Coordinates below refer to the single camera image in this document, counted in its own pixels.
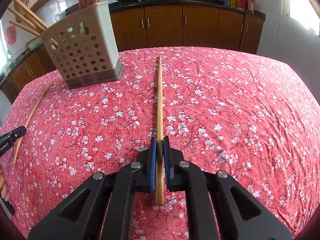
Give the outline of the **person's hand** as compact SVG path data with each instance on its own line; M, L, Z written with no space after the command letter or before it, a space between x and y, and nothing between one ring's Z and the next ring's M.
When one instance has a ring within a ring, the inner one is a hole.
M11 194L9 192L8 184L5 181L3 169L0 166L0 189L1 189L1 197L8 202L11 199Z

